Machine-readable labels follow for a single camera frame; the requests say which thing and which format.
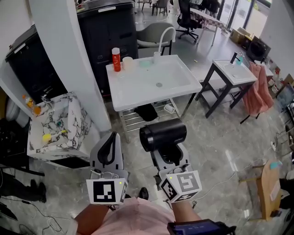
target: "white box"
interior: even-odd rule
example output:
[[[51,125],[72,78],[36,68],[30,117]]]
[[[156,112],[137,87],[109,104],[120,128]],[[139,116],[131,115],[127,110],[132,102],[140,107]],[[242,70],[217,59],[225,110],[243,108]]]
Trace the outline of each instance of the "white box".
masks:
[[[160,187],[170,202],[190,200],[202,190],[198,171],[167,174]]]
[[[124,203],[128,182],[119,179],[87,179],[87,188],[91,204],[120,205]]]

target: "pink cloth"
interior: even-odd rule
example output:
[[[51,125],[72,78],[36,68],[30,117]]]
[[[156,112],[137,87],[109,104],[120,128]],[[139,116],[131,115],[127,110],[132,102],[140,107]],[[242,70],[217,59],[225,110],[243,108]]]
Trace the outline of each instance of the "pink cloth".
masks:
[[[250,62],[249,69],[258,80],[243,96],[243,101],[248,114],[256,115],[271,108],[274,101],[268,91],[265,68]]]
[[[166,227],[174,220],[165,208],[132,197],[125,199],[119,209],[107,213],[102,226],[92,235],[169,235]]]

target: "faucet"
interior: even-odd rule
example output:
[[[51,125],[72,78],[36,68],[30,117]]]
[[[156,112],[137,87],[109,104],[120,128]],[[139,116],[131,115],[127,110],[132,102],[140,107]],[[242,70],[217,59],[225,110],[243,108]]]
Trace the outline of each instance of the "faucet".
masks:
[[[41,95],[41,100],[46,104],[48,110],[53,109],[54,101],[47,97],[47,94]]]
[[[174,27],[168,27],[168,28],[166,28],[166,29],[164,30],[164,32],[162,33],[161,38],[160,38],[159,48],[158,48],[158,52],[159,52],[159,53],[160,53],[160,49],[161,49],[162,39],[164,38],[165,33],[166,33],[168,30],[170,30],[170,29],[174,30],[173,40],[172,40],[172,41],[175,42],[175,28],[174,28]]]
[[[234,63],[235,59],[239,60],[239,58],[237,58],[237,55],[238,55],[238,53],[235,52],[234,55],[233,55],[233,57],[232,57],[232,59],[231,59],[231,64]]]

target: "small white sink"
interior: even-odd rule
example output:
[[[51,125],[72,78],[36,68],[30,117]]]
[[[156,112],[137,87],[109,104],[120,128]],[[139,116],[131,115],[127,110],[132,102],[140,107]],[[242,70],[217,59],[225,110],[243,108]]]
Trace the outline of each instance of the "small white sink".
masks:
[[[213,63],[224,73],[233,85],[257,80],[254,74],[244,64],[231,64],[230,61],[224,60],[213,60]]]
[[[89,160],[90,151],[100,139],[99,131],[90,116],[81,107],[72,92],[52,98],[53,109],[42,102],[41,114],[32,118],[28,133],[27,154],[50,162],[63,158],[78,157]],[[44,134],[57,134],[67,130],[48,143],[42,141]]]
[[[178,55],[160,56],[155,64],[152,59],[135,59],[134,68],[129,71],[115,72],[113,64],[106,66],[115,111],[197,93],[202,89]]]

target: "gray chair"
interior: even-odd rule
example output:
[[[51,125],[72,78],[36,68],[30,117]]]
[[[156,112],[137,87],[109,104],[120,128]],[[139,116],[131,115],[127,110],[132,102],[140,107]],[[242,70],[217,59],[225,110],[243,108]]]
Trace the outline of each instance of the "gray chair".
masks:
[[[156,7],[156,15],[157,15],[157,12],[158,12],[158,8],[159,8],[159,13],[161,12],[161,9],[163,8],[164,9],[164,15],[165,15],[165,12],[166,12],[166,15],[167,15],[167,4],[168,4],[169,0],[158,0],[156,4],[153,5],[152,7],[152,15],[153,15],[153,12],[154,12],[154,8]]]
[[[137,31],[138,49],[159,47],[160,37],[168,27],[173,27],[173,25],[166,22],[155,22],[147,26],[145,29]],[[173,30],[168,30],[165,33],[161,44],[163,47],[161,55],[163,55],[166,47],[170,48],[169,55],[171,55],[173,33]]]

